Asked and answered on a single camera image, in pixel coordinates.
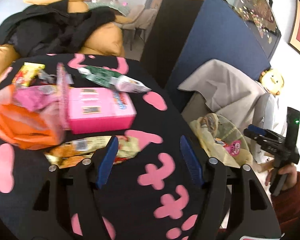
plush toy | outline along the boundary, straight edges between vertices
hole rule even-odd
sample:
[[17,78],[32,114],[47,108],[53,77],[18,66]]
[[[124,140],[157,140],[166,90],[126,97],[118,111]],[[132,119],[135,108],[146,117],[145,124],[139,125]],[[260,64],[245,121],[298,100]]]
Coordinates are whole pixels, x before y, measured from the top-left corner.
[[[60,0],[24,0],[25,3],[38,5],[47,5],[56,1]],[[88,5],[83,1],[84,0],[69,0],[68,12],[81,13],[88,11]],[[116,16],[116,22],[118,23],[124,24],[131,21],[132,20],[127,17]],[[78,53],[124,57],[121,29],[112,22],[102,25],[91,34]],[[15,51],[12,45],[0,45],[0,76],[4,75],[5,70],[12,62],[19,58],[20,55]]]
[[280,95],[280,91],[284,86],[283,77],[277,69],[263,71],[259,81],[274,96]]

dining chair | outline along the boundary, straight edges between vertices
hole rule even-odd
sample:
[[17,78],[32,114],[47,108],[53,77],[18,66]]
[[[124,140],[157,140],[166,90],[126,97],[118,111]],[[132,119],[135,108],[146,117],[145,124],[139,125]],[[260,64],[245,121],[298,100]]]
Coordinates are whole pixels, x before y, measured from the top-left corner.
[[128,31],[128,33],[129,33],[128,39],[130,40],[130,50],[132,50],[133,32],[136,29],[136,24],[138,22],[140,15],[144,11],[144,8],[145,8],[144,5],[136,5],[135,7],[133,7],[127,16],[128,18],[132,19],[132,21],[127,24],[122,24],[122,26],[121,26],[123,33],[125,31]]
[[146,9],[142,12],[142,14],[140,15],[136,23],[136,31],[135,31],[134,38],[136,38],[136,34],[140,30],[141,32],[143,31],[143,42],[144,43],[146,42],[146,30],[152,24],[157,12],[158,12],[157,9]]

grey cushion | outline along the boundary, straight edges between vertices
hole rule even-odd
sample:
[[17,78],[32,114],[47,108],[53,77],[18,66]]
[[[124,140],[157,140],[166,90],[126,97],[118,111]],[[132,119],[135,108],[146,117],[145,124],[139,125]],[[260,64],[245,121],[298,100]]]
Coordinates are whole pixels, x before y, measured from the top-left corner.
[[206,100],[200,93],[194,92],[181,114],[183,119],[189,124],[193,120],[197,120],[201,116],[204,117],[208,113],[212,113],[212,111],[206,106]]

red sleeve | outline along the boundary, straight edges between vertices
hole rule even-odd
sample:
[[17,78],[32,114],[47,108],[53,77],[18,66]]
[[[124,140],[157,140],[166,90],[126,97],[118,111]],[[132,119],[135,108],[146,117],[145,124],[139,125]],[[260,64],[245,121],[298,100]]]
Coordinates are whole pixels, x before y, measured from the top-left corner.
[[294,187],[271,196],[271,200],[281,231],[285,233],[300,215],[300,172]]

green snack package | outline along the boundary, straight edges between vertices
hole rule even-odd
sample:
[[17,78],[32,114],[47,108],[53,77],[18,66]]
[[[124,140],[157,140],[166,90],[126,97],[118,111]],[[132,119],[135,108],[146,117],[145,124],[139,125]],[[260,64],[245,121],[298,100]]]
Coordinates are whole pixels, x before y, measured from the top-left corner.
[[118,78],[122,74],[101,67],[86,66],[78,68],[82,76],[95,84],[110,88],[112,78]]
[[127,93],[144,93],[151,90],[138,80],[101,67],[81,67],[78,71],[84,78],[105,88]]

